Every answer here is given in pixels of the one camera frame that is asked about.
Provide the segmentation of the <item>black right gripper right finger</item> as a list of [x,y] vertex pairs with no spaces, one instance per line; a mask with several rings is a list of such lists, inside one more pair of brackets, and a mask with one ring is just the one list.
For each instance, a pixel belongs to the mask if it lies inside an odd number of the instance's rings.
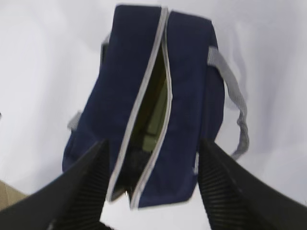
[[241,167],[216,143],[202,139],[198,184],[213,230],[305,230],[306,206]]

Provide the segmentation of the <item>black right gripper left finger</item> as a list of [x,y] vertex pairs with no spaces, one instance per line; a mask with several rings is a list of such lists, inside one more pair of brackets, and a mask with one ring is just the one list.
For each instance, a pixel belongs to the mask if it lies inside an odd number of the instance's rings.
[[94,144],[49,185],[0,212],[2,230],[108,230],[100,221],[109,183],[109,143]]

